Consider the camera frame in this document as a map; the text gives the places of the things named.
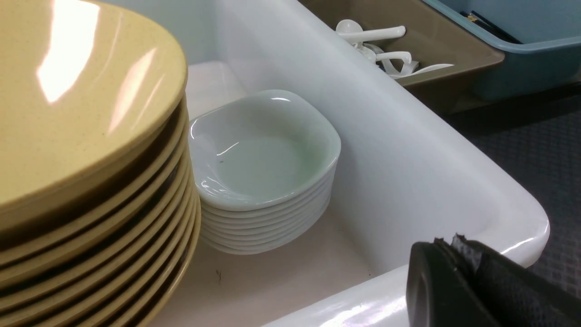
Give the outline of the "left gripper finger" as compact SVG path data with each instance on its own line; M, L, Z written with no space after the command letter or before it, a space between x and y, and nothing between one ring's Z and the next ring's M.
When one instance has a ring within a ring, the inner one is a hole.
M580 300L462 235L416 242L405 292L411 327L578 327Z

